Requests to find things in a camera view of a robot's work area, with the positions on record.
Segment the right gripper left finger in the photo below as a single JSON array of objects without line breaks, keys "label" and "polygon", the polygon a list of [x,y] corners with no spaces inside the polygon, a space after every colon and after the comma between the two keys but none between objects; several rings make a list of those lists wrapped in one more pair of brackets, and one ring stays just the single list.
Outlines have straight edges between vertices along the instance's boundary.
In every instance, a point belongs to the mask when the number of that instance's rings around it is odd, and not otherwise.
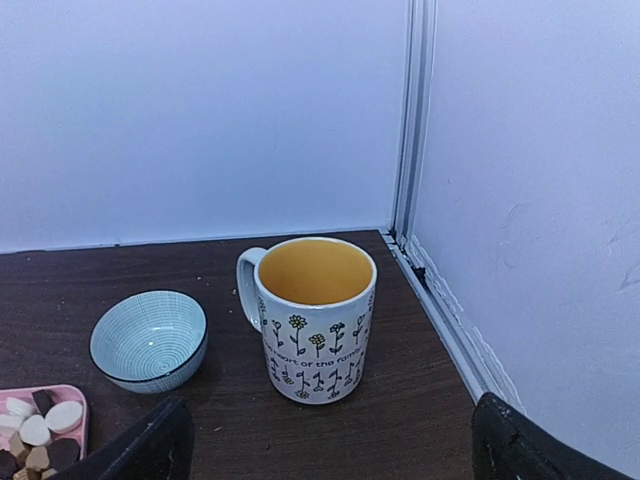
[{"label": "right gripper left finger", "polygon": [[168,397],[115,440],[54,477],[188,480],[194,438],[194,421],[186,400]]}]

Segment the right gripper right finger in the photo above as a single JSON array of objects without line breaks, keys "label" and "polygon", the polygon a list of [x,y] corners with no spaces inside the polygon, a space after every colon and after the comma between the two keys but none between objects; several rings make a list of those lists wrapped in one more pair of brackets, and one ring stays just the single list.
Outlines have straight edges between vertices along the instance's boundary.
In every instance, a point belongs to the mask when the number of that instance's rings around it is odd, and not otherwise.
[{"label": "right gripper right finger", "polygon": [[560,442],[492,392],[471,419],[476,479],[625,479],[627,476]]}]

